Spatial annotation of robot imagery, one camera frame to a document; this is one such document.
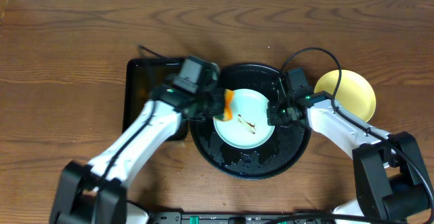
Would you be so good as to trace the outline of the green and orange sponge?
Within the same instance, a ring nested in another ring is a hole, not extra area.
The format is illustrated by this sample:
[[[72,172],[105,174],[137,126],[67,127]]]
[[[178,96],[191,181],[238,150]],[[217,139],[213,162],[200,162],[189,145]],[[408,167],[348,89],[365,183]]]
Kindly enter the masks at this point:
[[[223,93],[224,104],[219,114],[216,114],[214,116],[214,120],[227,122],[232,120],[233,118],[231,103],[234,99],[235,92],[228,89],[224,89],[223,92],[224,92]]]

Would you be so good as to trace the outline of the light blue plate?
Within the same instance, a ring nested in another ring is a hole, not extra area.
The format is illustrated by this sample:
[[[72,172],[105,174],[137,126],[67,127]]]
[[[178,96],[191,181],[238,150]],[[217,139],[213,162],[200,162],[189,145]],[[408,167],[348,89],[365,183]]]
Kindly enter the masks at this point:
[[[214,120],[218,136],[228,145],[238,149],[253,149],[267,142],[275,127],[268,124],[269,100],[251,89],[238,89],[232,94],[230,120]]]

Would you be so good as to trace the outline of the yellow plate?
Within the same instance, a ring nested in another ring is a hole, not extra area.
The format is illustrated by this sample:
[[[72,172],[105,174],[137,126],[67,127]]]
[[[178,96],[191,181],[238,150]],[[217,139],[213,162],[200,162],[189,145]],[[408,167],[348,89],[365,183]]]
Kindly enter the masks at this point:
[[[314,92],[333,94],[338,81],[338,70],[323,75],[316,83]],[[342,70],[336,100],[349,112],[365,122],[370,121],[376,110],[376,95],[369,82],[360,74]]]

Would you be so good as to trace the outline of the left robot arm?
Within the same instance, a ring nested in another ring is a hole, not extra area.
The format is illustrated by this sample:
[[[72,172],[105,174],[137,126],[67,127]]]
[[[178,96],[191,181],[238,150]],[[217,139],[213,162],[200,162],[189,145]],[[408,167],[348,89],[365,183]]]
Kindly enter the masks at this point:
[[[156,87],[129,128],[86,165],[71,161],[60,175],[50,223],[147,223],[150,215],[128,202],[127,191],[158,147],[182,121],[230,119],[234,93],[224,88],[190,93]]]

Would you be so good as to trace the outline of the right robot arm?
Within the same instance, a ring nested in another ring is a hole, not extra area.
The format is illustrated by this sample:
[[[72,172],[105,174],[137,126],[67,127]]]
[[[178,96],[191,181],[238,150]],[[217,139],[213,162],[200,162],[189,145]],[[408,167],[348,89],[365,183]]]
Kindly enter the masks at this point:
[[[272,126],[302,124],[324,135],[352,160],[356,198],[323,215],[333,223],[405,223],[433,210],[433,187],[416,139],[391,134],[359,119],[333,94],[292,93],[267,108]]]

